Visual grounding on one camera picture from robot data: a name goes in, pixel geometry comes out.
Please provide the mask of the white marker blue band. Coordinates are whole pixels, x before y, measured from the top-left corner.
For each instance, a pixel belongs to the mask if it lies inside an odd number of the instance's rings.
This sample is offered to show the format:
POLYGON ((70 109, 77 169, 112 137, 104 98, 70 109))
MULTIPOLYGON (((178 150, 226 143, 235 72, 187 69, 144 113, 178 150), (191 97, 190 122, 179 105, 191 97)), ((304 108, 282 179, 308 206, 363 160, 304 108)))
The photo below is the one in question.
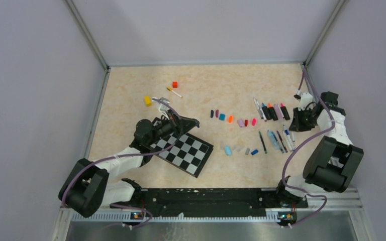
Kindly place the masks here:
POLYGON ((286 137, 286 139, 287 139, 289 148, 290 148, 290 150, 293 152, 293 151, 295 151, 295 149, 296 149, 296 148, 295 148, 295 145, 294 145, 294 142, 293 142, 293 140, 292 140, 292 138, 291 138, 291 136, 290 136, 290 133, 289 133, 288 129, 286 128, 286 126, 285 126, 285 125, 282 125, 282 127, 283 127, 284 135, 285 135, 285 137, 286 137))

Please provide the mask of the pale purple highlighter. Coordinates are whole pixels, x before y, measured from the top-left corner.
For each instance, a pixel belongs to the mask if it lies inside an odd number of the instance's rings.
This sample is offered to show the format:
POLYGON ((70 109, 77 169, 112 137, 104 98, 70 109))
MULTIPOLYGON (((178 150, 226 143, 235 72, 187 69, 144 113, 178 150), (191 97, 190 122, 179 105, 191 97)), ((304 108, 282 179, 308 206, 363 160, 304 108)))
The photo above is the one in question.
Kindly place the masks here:
POLYGON ((279 120, 283 120, 283 115, 277 104, 274 104, 274 109, 279 120))

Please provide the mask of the thin dark pen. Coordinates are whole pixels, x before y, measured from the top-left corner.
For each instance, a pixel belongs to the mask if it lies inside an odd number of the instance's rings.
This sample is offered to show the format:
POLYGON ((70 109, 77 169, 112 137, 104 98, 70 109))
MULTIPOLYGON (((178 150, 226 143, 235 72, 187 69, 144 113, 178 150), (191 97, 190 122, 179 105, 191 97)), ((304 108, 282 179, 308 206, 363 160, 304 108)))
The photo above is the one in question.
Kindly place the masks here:
POLYGON ((281 146, 282 146, 284 152, 285 152, 285 153, 288 153, 288 149, 286 148, 286 145, 284 144, 284 141, 283 141, 283 138, 282 138, 280 132, 277 130, 276 133, 277 133, 277 135, 278 135, 278 138, 279 138, 279 140, 280 140, 280 144, 281 144, 281 146))

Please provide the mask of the black highlighter pink cap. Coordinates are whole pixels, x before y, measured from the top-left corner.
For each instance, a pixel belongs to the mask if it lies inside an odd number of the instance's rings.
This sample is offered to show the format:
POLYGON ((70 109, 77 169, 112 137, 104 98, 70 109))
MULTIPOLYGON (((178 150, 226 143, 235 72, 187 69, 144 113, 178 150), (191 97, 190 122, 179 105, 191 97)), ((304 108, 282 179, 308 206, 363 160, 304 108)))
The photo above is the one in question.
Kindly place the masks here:
POLYGON ((286 106, 285 106, 283 103, 281 103, 280 106, 279 106, 279 108, 280 108, 280 111, 281 111, 281 113, 282 113, 282 115, 283 115, 283 118, 284 118, 285 120, 287 120, 287 121, 290 120, 291 117, 290 117, 290 115, 289 115, 289 112, 288 112, 286 106))

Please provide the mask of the light blue eraser bar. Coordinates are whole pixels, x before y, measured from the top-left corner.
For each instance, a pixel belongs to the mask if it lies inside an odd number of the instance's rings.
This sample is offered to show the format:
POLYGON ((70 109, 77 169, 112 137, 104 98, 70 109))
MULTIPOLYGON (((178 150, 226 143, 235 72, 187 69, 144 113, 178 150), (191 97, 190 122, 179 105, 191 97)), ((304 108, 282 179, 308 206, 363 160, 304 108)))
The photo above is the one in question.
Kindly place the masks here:
POLYGON ((274 149, 279 150, 279 144, 278 144, 277 139, 275 138, 275 135, 273 134, 273 132, 268 130, 267 135, 268 135, 274 149))

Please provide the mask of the black highlighter orange cap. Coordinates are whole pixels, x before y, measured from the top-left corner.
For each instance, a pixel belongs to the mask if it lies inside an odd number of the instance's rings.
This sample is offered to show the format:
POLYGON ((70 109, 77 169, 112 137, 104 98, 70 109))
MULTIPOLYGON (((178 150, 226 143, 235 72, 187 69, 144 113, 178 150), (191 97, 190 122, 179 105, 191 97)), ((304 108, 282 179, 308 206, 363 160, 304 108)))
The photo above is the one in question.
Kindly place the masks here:
POLYGON ((268 103, 267 108, 268 108, 268 111, 270 113, 271 118, 274 121, 277 121, 278 120, 278 116, 276 114, 276 111, 275 111, 274 107, 270 103, 268 103))

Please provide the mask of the black white chessboard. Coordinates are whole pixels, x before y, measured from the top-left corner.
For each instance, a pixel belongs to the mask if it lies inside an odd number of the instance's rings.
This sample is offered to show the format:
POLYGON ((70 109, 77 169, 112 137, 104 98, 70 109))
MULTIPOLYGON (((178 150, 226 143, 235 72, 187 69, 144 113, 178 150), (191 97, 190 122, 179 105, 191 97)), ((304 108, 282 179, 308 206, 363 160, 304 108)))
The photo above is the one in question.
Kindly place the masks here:
POLYGON ((214 146, 190 133, 177 139, 175 134, 160 139, 151 145, 157 157, 183 170, 191 176, 198 177, 214 146))

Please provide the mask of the white marker magenta end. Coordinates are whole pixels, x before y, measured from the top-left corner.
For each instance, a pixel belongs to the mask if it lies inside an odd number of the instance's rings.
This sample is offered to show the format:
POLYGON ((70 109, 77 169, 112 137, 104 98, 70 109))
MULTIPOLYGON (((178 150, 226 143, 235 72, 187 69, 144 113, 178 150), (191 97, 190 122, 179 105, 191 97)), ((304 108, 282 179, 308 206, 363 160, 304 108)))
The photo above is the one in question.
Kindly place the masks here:
POLYGON ((267 122, 267 118, 266 118, 266 116, 264 114, 264 111, 262 109, 261 109, 261 114, 262 114, 262 117, 263 117, 264 121, 267 122))

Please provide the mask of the black highlighter blue tip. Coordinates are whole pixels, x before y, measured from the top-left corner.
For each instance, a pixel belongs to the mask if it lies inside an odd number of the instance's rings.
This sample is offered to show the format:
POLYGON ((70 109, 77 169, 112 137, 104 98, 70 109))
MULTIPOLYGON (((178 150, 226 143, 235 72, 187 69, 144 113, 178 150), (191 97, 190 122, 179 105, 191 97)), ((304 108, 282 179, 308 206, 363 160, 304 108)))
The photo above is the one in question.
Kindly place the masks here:
POLYGON ((272 116, 271 116, 271 114, 270 114, 270 112, 269 112, 267 106, 266 106, 264 103, 262 103, 261 109, 262 109, 262 111, 263 111, 263 114, 264 114, 265 118, 266 118, 267 120, 272 120, 272 116))

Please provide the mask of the black gel pen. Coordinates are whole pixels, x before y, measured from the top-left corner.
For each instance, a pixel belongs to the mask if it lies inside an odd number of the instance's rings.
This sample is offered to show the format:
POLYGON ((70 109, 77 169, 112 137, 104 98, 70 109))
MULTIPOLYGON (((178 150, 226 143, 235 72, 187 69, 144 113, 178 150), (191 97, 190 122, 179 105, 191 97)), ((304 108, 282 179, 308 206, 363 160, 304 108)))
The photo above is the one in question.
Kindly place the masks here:
POLYGON ((259 133, 260 141, 261 141, 262 146, 263 146, 264 153, 267 154, 268 152, 267 152, 267 148, 266 148, 266 145, 264 142, 263 135, 262 135, 261 131, 258 131, 258 133, 259 133))

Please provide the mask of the blue cap of marker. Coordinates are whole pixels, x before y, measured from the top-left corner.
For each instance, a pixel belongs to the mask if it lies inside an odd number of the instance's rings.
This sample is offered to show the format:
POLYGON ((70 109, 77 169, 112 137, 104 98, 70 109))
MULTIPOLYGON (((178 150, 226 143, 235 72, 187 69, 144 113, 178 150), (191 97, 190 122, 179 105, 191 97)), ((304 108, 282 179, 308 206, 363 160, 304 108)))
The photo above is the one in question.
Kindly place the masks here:
POLYGON ((255 149, 255 150, 253 150, 252 152, 251 152, 251 155, 256 155, 258 153, 258 150, 257 149, 255 149))

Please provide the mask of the light blue highlighter cap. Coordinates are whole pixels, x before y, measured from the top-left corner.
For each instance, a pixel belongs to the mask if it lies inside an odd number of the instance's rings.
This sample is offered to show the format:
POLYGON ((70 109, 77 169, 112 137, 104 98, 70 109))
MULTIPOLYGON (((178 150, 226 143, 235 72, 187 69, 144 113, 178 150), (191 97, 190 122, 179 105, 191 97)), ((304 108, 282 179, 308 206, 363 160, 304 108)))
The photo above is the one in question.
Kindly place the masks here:
POLYGON ((227 156, 231 156, 232 155, 232 150, 231 150, 231 147, 230 146, 225 146, 224 147, 224 152, 227 156))

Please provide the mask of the pale purple highlighter cap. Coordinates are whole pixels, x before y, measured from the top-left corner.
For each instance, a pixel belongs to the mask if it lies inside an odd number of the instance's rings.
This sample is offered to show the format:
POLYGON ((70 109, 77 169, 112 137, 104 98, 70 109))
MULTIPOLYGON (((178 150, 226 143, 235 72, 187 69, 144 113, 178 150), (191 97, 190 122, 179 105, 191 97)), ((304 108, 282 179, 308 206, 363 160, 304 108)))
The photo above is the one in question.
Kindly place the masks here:
POLYGON ((239 126, 240 128, 245 127, 245 122, 244 122, 243 119, 238 119, 238 120, 237 120, 237 124, 238 124, 238 126, 239 126))

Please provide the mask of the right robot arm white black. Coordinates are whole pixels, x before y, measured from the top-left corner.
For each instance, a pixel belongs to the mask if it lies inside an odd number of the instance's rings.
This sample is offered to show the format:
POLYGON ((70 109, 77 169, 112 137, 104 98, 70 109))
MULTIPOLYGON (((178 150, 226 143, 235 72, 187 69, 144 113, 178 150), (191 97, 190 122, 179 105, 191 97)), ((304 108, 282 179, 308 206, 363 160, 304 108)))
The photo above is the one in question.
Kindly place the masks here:
POLYGON ((298 91, 295 98, 300 104, 294 108, 289 130, 305 132, 319 127, 324 134, 302 175, 280 180, 274 199, 281 207, 298 203, 307 192, 344 192, 364 156, 363 149, 353 145, 348 137, 346 113, 338 106, 338 94, 323 92, 321 100, 314 101, 310 93, 298 91))

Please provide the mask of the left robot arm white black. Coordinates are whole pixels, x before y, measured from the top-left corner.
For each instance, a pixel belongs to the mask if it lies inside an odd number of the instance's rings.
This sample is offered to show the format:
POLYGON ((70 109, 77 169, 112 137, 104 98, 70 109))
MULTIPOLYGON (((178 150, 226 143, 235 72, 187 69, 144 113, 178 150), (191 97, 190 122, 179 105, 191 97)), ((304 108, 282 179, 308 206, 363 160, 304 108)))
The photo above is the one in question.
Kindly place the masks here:
POLYGON ((133 182, 120 180, 112 184, 110 181, 150 162, 159 153, 153 144, 170 135, 178 139, 199 126, 195 118, 174 114, 138 121, 134 139, 127 148, 97 161, 82 158, 75 163, 58 194, 62 206, 72 208, 83 217, 90 217, 101 206, 116 202, 124 202, 131 208, 138 206, 141 194, 133 182))

